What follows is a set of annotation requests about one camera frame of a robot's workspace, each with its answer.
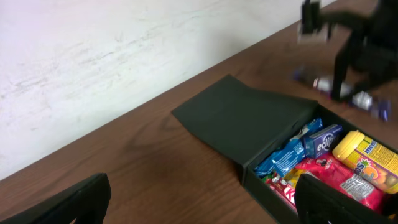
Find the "red KitKat bar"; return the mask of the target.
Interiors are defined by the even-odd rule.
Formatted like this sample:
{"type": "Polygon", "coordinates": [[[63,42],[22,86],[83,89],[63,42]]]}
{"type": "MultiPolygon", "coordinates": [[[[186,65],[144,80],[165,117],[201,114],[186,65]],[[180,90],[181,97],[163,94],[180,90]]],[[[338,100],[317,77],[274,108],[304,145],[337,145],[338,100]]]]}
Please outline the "red KitKat bar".
{"type": "Polygon", "coordinates": [[[295,189],[280,176],[275,176],[266,181],[266,184],[279,196],[294,212],[297,211],[295,206],[295,189]]]}

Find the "black box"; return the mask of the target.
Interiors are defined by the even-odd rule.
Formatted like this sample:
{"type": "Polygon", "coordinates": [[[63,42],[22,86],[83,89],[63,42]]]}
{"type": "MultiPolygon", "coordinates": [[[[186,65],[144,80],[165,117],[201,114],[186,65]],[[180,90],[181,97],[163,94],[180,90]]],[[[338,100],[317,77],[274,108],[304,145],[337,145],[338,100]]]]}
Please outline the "black box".
{"type": "Polygon", "coordinates": [[[294,212],[254,168],[315,118],[357,126],[315,100],[251,88],[227,75],[173,110],[199,140],[237,164],[241,185],[277,223],[300,223],[294,212]]]}

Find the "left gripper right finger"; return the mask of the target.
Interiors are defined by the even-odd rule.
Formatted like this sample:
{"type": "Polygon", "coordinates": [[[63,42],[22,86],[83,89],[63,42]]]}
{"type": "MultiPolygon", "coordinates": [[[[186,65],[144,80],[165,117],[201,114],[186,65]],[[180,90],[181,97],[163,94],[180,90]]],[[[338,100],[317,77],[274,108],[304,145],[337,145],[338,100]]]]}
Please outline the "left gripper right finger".
{"type": "Polygon", "coordinates": [[[308,174],[300,176],[295,188],[300,223],[397,223],[397,199],[386,204],[392,208],[381,215],[308,174]]]}

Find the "yellow plastic jar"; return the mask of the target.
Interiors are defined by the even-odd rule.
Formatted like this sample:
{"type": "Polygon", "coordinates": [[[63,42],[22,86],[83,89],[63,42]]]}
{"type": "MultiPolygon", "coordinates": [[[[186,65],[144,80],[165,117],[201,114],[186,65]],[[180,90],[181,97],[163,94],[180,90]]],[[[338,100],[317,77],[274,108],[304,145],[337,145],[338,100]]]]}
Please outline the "yellow plastic jar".
{"type": "Polygon", "coordinates": [[[360,131],[350,131],[332,150],[336,159],[389,194],[397,193],[397,153],[360,131]]]}

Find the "yellow snack bag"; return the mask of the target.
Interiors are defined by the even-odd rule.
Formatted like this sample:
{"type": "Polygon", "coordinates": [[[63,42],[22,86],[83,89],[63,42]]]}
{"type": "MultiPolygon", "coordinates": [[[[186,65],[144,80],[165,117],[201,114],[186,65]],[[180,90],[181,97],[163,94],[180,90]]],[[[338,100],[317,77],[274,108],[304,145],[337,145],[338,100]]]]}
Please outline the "yellow snack bag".
{"type": "Polygon", "coordinates": [[[294,168],[282,178],[281,182],[291,186],[292,188],[296,188],[296,185],[302,174],[311,174],[311,172],[294,168]]]}

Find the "blue gum packet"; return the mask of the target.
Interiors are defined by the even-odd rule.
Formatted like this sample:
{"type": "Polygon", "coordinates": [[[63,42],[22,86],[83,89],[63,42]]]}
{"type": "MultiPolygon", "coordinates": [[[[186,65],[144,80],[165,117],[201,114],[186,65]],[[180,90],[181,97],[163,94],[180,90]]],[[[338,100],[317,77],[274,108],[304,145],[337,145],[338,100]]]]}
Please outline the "blue gum packet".
{"type": "Polygon", "coordinates": [[[303,146],[305,154],[311,159],[316,159],[333,149],[343,132],[342,125],[333,124],[314,134],[304,137],[303,146]]]}

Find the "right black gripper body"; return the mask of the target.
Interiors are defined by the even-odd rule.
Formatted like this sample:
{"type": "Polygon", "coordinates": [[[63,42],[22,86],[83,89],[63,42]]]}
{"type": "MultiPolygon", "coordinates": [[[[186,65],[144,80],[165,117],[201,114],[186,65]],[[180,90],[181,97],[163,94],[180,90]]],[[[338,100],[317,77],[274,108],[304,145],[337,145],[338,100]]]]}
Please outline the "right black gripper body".
{"type": "Polygon", "coordinates": [[[324,12],[323,24],[345,26],[351,34],[335,57],[332,99],[345,101],[355,93],[377,88],[397,78],[397,1],[379,1],[370,16],[351,11],[324,12]],[[349,68],[368,74],[341,96],[349,68]]]}

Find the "dark purple chocolate bar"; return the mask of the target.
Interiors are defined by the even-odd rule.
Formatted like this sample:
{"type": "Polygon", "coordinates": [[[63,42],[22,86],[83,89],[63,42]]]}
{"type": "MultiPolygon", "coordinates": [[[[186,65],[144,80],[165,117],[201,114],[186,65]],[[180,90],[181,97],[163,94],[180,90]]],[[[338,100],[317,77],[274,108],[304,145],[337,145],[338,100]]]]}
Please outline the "dark purple chocolate bar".
{"type": "MultiPolygon", "coordinates": [[[[305,86],[314,88],[324,94],[331,95],[333,88],[333,76],[326,75],[312,68],[299,68],[293,74],[293,79],[304,84],[305,86]]],[[[381,121],[389,121],[391,111],[391,101],[370,94],[368,91],[354,92],[353,85],[342,83],[340,96],[346,98],[350,106],[360,110],[367,111],[373,118],[381,121]]]]}

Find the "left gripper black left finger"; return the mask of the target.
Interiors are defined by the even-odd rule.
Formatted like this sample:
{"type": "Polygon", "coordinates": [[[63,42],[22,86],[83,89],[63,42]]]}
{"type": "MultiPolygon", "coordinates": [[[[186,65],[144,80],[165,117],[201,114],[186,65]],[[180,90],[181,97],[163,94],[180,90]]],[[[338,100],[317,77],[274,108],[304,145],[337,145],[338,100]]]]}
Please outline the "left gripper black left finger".
{"type": "Polygon", "coordinates": [[[108,176],[97,173],[1,224],[102,224],[110,199],[108,176]]]}

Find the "red snack bag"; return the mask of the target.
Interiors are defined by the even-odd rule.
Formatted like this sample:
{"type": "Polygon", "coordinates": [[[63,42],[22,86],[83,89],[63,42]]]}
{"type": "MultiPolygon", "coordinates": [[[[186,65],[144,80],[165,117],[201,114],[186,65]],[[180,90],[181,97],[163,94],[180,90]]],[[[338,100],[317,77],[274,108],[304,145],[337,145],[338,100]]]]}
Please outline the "red snack bag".
{"type": "Polygon", "coordinates": [[[294,168],[307,170],[324,184],[355,199],[368,208],[380,211],[385,193],[351,169],[335,159],[332,154],[324,154],[316,159],[306,158],[294,168]]]}

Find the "blue Oreo cookie pack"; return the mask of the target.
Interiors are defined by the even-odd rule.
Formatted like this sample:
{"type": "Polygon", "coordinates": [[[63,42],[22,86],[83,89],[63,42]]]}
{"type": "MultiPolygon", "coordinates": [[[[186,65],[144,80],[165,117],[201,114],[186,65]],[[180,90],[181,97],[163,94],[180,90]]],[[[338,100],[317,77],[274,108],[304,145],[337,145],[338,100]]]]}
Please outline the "blue Oreo cookie pack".
{"type": "Polygon", "coordinates": [[[269,177],[273,173],[280,177],[288,174],[295,165],[306,157],[303,138],[320,131],[323,127],[321,118],[316,118],[303,126],[298,134],[290,138],[254,169],[256,175],[263,178],[269,177]]]}

